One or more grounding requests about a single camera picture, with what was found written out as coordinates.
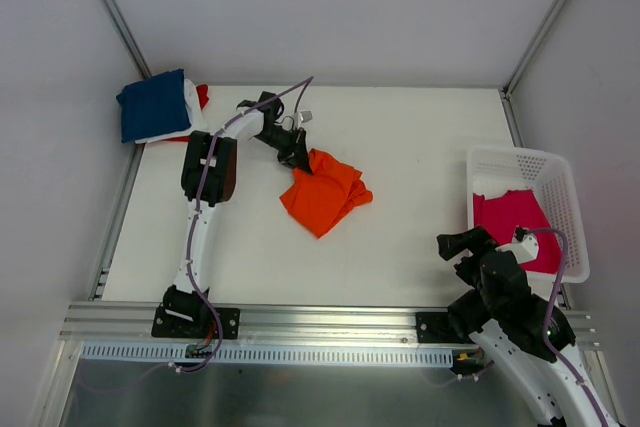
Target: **stack of folded cloth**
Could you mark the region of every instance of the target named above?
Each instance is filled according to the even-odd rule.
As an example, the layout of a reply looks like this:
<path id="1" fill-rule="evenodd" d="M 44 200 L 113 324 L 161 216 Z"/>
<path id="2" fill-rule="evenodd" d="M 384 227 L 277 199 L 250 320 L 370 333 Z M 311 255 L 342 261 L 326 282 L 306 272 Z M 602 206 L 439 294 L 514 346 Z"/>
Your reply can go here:
<path id="1" fill-rule="evenodd" d="M 116 99 L 123 143 L 185 140 L 194 130 L 207 130 L 201 111 L 208 100 L 206 86 L 196 88 L 182 69 L 127 85 Z"/>

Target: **dark red cloth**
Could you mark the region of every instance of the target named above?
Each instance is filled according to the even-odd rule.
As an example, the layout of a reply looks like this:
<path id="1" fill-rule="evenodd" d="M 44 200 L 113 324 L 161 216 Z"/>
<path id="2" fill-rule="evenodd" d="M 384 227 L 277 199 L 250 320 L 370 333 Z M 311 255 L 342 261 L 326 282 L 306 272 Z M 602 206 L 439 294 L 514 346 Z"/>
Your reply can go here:
<path id="1" fill-rule="evenodd" d="M 196 92 L 198 92 L 198 101 L 200 102 L 200 110 L 204 109 L 204 106 L 209 102 L 209 96 L 207 95 L 209 92 L 209 86 L 207 84 L 198 85 L 196 87 Z M 189 142 L 189 136 L 185 135 L 183 137 L 173 137 L 171 140 L 173 142 Z"/>
<path id="2" fill-rule="evenodd" d="M 473 218 L 476 226 L 482 225 L 500 244 L 509 244 L 516 227 L 535 229 L 550 227 L 546 215 L 532 190 L 510 190 L 502 197 L 485 199 L 473 194 Z M 562 252 L 552 233 L 536 234 L 540 250 L 538 258 L 522 265 L 531 272 L 555 274 L 560 266 Z"/>

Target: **perforated metal strip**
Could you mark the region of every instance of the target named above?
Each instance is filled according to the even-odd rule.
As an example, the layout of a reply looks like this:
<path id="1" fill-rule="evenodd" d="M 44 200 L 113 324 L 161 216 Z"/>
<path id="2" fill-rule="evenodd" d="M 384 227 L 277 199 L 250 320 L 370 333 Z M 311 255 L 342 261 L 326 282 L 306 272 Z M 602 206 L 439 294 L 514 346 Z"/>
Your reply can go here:
<path id="1" fill-rule="evenodd" d="M 199 362 L 186 358 L 187 344 L 87 341 L 82 358 L 133 362 Z M 233 364 L 361 365 L 450 368 L 450 349 L 233 345 L 221 347 L 213 360 Z"/>

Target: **red cloth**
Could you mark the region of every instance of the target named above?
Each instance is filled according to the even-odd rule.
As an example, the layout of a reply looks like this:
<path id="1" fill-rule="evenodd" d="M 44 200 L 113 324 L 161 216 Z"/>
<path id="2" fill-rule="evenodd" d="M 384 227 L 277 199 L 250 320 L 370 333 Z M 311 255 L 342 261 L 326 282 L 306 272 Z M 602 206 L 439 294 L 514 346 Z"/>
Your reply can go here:
<path id="1" fill-rule="evenodd" d="M 202 110 L 204 109 L 204 106 L 207 105 L 207 102 L 209 102 L 209 96 L 207 95 L 209 92 L 209 86 L 207 84 L 198 85 L 196 87 L 196 92 L 198 92 L 198 101 L 200 102 L 200 110 Z M 172 142 L 189 142 L 189 136 L 173 137 L 167 140 Z"/>
<path id="2" fill-rule="evenodd" d="M 311 149 L 309 164 L 313 175 L 293 169 L 294 183 L 280 200 L 293 218 L 320 238 L 354 207 L 371 202 L 373 194 L 360 180 L 362 172 L 326 152 Z"/>
<path id="3" fill-rule="evenodd" d="M 473 218 L 476 226 L 482 225 L 500 244 L 509 244 L 516 227 L 535 229 L 550 227 L 532 190 L 510 190 L 497 199 L 485 199 L 473 194 Z M 538 258 L 522 265 L 531 272 L 555 274 L 560 266 L 562 252 L 552 233 L 536 234 L 540 250 Z"/>

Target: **folded cloth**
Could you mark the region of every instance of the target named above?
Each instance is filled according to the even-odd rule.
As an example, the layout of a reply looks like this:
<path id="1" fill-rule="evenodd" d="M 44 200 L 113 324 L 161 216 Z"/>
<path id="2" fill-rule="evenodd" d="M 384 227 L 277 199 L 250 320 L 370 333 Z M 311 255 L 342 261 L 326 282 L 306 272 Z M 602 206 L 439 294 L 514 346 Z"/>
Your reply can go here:
<path id="1" fill-rule="evenodd" d="M 510 190 L 502 197 L 485 199 L 473 194 L 473 219 L 476 226 L 482 225 L 500 244 L 513 239 L 516 227 L 536 229 L 550 227 L 546 215 L 532 190 Z M 538 233 L 538 257 L 522 265 L 531 272 L 555 274 L 560 266 L 562 252 L 552 233 Z"/>
<path id="2" fill-rule="evenodd" d="M 320 238 L 354 207 L 371 202 L 373 193 L 360 180 L 362 172 L 326 152 L 311 149 L 309 163 L 313 175 L 294 169 L 294 184 L 280 200 L 293 218 Z"/>
<path id="3" fill-rule="evenodd" d="M 190 80 L 185 79 L 185 88 L 184 88 L 184 96 L 187 98 L 187 82 L 191 82 Z M 204 106 L 209 102 L 209 96 L 207 95 L 209 92 L 209 86 L 207 84 L 200 84 L 196 87 L 196 92 L 198 93 L 198 102 L 200 103 L 200 110 L 204 109 Z M 206 131 L 208 126 L 205 124 L 204 129 L 196 129 L 196 130 L 204 130 Z M 182 137 L 171 137 L 170 139 L 173 142 L 189 142 L 189 136 L 183 135 Z"/>
<path id="4" fill-rule="evenodd" d="M 180 132 L 191 125 L 185 108 L 182 69 L 127 85 L 116 100 L 122 106 L 123 143 Z"/>
<path id="5" fill-rule="evenodd" d="M 146 144 L 150 142 L 158 142 L 159 140 L 170 140 L 176 136 L 188 136 L 194 130 L 207 130 L 207 122 L 202 115 L 202 108 L 200 107 L 200 95 L 196 89 L 196 86 L 189 79 L 184 79 L 184 101 L 187 115 L 189 117 L 188 128 L 180 132 L 171 132 L 163 135 L 156 135 L 146 139 L 136 140 L 136 144 Z"/>

